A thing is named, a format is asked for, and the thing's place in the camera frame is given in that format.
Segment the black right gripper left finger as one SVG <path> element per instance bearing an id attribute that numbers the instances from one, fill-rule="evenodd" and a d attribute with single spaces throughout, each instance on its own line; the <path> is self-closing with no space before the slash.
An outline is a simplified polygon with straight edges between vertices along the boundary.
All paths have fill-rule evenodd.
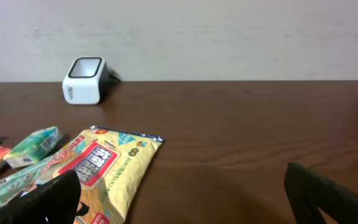
<path id="1" fill-rule="evenodd" d="M 73 223 L 80 181 L 69 170 L 0 208 L 0 224 Z"/>

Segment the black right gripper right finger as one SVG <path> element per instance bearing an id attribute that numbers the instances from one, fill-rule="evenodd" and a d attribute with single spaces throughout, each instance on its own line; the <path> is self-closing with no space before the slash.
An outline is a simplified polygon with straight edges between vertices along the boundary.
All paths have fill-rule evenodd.
<path id="1" fill-rule="evenodd" d="M 297 223 L 358 223 L 358 193 L 296 162 L 287 165 L 284 188 Z"/>

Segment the teal tissue pack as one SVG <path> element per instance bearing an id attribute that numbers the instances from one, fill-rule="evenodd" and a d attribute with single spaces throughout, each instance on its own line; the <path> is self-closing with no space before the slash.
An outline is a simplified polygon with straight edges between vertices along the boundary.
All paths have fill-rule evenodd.
<path id="1" fill-rule="evenodd" d="M 32 132 L 14 146 L 4 157 L 13 169 L 41 161 L 61 140 L 63 135 L 56 126 Z"/>

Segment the teal wet wipe packet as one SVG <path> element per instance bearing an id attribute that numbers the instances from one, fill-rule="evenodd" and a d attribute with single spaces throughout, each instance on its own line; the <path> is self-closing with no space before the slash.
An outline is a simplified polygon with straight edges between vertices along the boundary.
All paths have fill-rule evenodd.
<path id="1" fill-rule="evenodd" d="M 0 180 L 0 208 L 53 179 L 53 171 L 70 153 L 61 150 Z"/>

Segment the yellow snack bag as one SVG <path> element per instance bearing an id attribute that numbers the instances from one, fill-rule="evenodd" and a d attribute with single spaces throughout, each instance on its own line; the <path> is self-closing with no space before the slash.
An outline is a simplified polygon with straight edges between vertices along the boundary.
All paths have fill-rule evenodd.
<path id="1" fill-rule="evenodd" d="M 21 195 L 74 170 L 81 185 L 74 222 L 124 223 L 137 188 L 162 144 L 160 136 L 91 126 L 49 158 Z"/>

